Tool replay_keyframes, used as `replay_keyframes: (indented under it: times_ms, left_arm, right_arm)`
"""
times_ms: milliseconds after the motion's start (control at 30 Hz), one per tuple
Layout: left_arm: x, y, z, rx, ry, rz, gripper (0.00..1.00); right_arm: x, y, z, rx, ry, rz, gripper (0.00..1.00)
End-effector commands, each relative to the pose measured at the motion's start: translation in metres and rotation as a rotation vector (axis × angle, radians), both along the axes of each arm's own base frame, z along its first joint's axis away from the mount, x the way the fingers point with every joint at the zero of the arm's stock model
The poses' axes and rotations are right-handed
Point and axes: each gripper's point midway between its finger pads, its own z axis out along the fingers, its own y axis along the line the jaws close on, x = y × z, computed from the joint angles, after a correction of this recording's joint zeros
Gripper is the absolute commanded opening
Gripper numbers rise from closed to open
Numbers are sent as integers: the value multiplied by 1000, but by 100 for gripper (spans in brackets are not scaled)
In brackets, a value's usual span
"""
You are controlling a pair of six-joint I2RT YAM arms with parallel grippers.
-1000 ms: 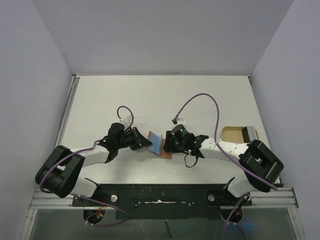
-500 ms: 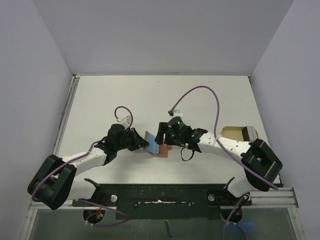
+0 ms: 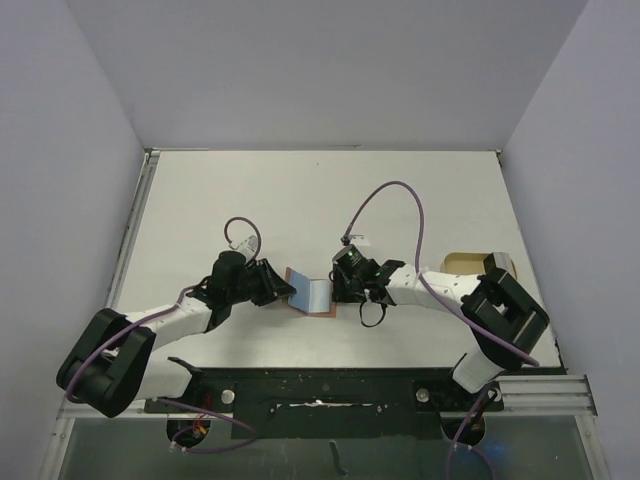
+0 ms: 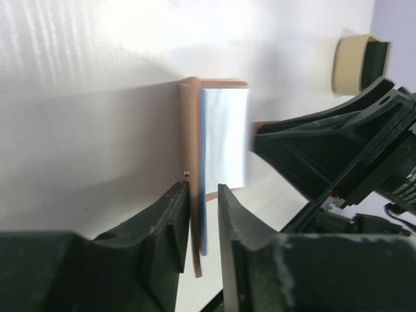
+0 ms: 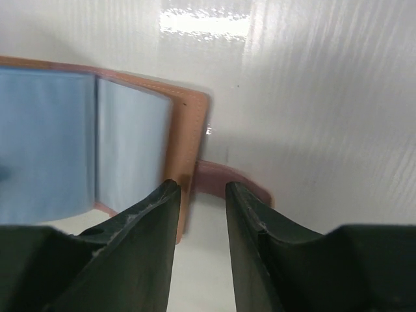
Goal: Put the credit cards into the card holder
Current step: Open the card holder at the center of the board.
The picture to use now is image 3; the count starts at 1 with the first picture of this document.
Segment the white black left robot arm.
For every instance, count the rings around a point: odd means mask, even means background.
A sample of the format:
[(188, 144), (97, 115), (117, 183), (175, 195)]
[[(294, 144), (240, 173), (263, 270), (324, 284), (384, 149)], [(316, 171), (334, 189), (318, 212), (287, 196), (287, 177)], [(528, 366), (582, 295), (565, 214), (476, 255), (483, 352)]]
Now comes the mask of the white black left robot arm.
[(111, 308), (95, 313), (62, 362), (56, 384), (70, 401), (116, 417), (139, 397), (155, 350), (216, 329), (236, 304), (263, 307), (295, 294), (266, 259), (224, 251), (209, 275), (166, 306), (133, 314)]

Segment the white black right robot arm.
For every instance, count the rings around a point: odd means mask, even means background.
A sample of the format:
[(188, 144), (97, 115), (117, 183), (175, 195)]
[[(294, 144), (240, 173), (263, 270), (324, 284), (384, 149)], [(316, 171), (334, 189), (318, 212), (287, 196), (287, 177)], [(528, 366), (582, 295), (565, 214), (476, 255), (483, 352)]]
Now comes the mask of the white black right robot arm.
[(445, 384), (446, 399), (456, 408), (469, 408), (480, 398), (481, 389), (501, 373), (539, 365), (531, 352), (547, 329), (549, 316), (503, 268), (456, 275), (400, 260), (379, 264), (347, 245), (332, 259), (331, 279), (338, 287), (334, 295), (338, 303), (440, 308), (470, 328), (476, 346), (458, 361)]

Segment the brown leather card holder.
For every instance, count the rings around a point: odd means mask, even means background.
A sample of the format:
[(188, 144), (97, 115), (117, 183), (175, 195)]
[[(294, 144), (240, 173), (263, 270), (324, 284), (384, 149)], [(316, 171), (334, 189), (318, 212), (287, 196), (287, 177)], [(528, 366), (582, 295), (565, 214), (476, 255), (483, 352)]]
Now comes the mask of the brown leather card holder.
[(284, 303), (307, 317), (335, 318), (337, 304), (333, 301), (333, 283), (328, 279), (311, 279), (290, 267), (285, 270), (285, 281), (296, 293)]

